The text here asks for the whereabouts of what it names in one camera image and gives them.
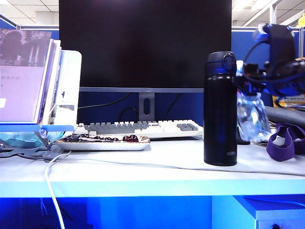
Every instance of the purple fabric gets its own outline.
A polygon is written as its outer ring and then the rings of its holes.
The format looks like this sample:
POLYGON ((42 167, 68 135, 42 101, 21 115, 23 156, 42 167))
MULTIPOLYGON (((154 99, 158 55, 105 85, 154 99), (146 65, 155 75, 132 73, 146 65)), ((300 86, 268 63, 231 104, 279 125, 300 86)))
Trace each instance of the purple fabric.
POLYGON ((289 123, 276 124, 276 132, 270 136, 267 152, 276 161, 286 161, 295 154, 305 155, 305 130, 289 123), (285 138, 282 146, 273 143, 277 136, 285 138))

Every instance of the keyboard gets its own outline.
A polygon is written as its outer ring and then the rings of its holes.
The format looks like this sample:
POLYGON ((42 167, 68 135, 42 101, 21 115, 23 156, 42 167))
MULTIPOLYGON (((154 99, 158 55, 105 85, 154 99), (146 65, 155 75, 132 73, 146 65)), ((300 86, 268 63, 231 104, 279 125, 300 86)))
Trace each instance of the keyboard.
POLYGON ((115 123, 80 123, 74 134, 137 135, 148 138, 202 136, 203 128, 193 120, 141 121, 115 123))

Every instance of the ceiling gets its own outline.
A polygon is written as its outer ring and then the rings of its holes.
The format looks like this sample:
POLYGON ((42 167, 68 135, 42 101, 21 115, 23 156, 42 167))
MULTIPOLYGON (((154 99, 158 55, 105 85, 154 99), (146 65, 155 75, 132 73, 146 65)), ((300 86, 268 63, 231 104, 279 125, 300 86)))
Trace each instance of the ceiling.
MULTIPOLYGON (((233 26, 256 27, 259 23, 269 23, 269 9, 264 12, 249 6, 237 9, 238 1, 247 0, 232 0, 233 26)), ((265 5, 269 2, 275 0, 264 0, 265 5)), ((276 8, 276 23, 280 24, 290 19, 289 25, 295 26, 296 20, 304 12, 305 0, 277 0, 277 2, 279 3, 276 8)), ((59 0, 0 0, 0 14, 17 25, 58 25, 59 0)))

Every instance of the black thermos bottle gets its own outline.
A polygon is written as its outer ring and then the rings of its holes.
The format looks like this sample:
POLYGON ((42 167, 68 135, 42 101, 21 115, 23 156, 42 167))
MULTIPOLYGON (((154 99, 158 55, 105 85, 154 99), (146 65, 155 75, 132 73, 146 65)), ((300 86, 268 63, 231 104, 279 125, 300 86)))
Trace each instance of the black thermos bottle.
POLYGON ((203 99, 204 161, 216 166, 237 163, 236 58, 213 52, 205 64, 203 99))

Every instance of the desk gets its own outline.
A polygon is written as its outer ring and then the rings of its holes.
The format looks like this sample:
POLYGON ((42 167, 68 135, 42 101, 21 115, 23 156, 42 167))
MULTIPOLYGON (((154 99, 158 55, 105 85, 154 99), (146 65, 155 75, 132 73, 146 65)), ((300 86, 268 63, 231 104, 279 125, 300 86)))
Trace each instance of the desk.
MULTIPOLYGON (((78 152, 69 158, 152 163, 228 171, 305 174, 305 157, 276 162, 262 146, 238 146, 237 165, 203 162, 203 141, 152 141, 139 152, 78 152)), ((18 156, 0 159, 0 197, 50 197, 44 181, 47 163, 18 156)), ((58 162, 50 181, 57 197, 139 197, 304 194, 305 177, 114 165, 97 161, 58 162)))

